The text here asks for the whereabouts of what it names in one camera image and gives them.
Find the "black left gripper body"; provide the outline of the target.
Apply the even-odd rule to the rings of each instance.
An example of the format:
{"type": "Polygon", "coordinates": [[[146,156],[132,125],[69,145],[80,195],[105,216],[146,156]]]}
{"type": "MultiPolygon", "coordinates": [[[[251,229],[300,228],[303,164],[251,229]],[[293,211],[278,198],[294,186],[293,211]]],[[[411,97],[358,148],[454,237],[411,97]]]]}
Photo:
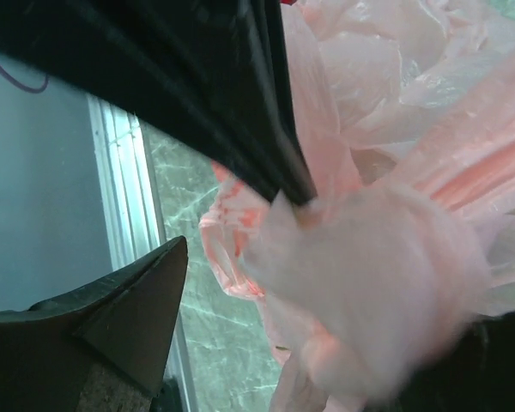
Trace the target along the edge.
{"type": "Polygon", "coordinates": [[[0,52],[221,164],[266,201],[317,195],[277,1],[0,1],[0,52]]]}

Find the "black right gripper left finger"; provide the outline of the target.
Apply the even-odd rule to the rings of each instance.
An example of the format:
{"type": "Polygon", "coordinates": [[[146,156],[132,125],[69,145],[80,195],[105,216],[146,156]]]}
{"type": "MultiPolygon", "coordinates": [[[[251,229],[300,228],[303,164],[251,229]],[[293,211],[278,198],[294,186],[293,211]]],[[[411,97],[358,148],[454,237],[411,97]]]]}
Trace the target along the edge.
{"type": "Polygon", "coordinates": [[[188,265],[177,237],[85,286],[0,312],[0,411],[147,411],[188,265]]]}

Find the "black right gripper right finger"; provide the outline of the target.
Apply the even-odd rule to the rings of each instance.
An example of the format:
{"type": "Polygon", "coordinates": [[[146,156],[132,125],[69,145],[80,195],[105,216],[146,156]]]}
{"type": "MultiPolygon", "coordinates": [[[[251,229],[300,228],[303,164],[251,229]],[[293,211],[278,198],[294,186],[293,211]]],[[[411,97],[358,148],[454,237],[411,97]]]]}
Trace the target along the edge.
{"type": "Polygon", "coordinates": [[[387,411],[515,411],[515,312],[475,323],[453,352],[417,373],[387,411]]]}

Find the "pink plastic bag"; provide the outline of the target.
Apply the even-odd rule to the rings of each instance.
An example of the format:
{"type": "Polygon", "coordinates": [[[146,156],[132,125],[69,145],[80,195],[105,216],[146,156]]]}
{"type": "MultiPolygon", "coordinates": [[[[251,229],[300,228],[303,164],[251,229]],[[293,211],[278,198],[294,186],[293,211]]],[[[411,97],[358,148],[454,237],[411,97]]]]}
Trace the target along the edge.
{"type": "Polygon", "coordinates": [[[282,365],[273,411],[394,396],[478,315],[515,311],[515,21],[481,1],[282,7],[318,198],[218,172],[199,229],[282,365]]]}

